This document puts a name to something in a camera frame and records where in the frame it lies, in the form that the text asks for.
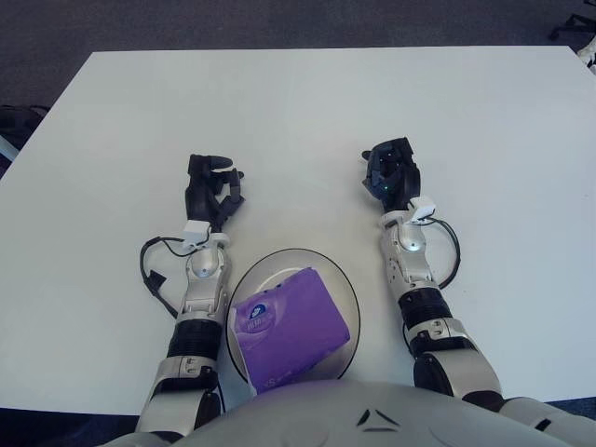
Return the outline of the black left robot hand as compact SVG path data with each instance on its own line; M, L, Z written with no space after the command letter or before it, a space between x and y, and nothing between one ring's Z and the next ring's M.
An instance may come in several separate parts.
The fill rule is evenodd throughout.
M233 160L227 157L190 155L184 193L188 220L209 223L213 233L222 231L245 201L241 195L244 173L232 166Z

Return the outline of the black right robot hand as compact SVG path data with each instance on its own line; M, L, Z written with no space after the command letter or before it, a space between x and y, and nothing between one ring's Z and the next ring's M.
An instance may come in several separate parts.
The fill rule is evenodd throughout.
M362 184L381 202L385 213L407 210L411 199L420 196L420 171L407 138L381 142L361 156L367 162Z

